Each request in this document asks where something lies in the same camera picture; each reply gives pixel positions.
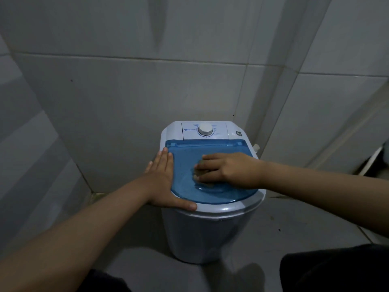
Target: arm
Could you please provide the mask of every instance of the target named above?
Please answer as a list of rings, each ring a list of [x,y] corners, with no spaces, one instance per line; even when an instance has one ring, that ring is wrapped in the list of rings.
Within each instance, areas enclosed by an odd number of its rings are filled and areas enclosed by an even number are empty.
[[[203,156],[200,182],[265,188],[331,212],[389,237],[389,181],[264,162],[242,153]]]
[[[75,291],[104,247],[145,203],[195,210],[170,192],[173,156],[158,152],[144,175],[31,240],[0,262],[8,291]]]

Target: fingernail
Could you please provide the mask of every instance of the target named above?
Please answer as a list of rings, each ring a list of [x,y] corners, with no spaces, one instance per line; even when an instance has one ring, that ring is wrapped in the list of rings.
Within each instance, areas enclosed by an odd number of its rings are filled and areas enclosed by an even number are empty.
[[[196,210],[197,209],[197,204],[196,203],[191,203],[189,205],[189,210]]]

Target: left hand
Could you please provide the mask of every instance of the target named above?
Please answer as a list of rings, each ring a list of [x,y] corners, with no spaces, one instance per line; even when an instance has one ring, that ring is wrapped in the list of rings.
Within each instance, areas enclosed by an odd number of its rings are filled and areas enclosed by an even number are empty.
[[[150,161],[143,176],[139,178],[150,186],[148,202],[158,207],[176,207],[188,211],[197,209],[197,204],[178,198],[170,191],[173,182],[173,155],[167,147]]]

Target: portable washing machine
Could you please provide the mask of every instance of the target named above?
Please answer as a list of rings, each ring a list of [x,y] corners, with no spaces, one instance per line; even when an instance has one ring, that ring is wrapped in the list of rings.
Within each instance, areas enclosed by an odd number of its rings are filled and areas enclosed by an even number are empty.
[[[202,155],[243,152],[257,158],[249,139],[232,122],[173,122],[161,134],[160,150],[167,147],[174,157],[172,193],[197,203],[196,211],[163,208],[168,244],[178,259],[202,264],[228,252],[233,240],[264,200],[266,191],[243,190],[221,182],[197,183],[193,166]]]

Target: hand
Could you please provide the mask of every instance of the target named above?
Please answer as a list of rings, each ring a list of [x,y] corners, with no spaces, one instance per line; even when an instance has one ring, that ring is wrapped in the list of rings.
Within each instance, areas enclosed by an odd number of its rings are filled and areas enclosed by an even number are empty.
[[[158,152],[153,162],[149,162],[139,180],[150,186],[148,202],[151,205],[189,211],[197,209],[196,203],[178,198],[170,191],[173,181],[173,155],[168,153],[167,147]]]
[[[194,166],[198,170],[213,170],[197,177],[198,182],[225,181],[240,188],[260,188],[263,161],[241,152],[203,155]]]

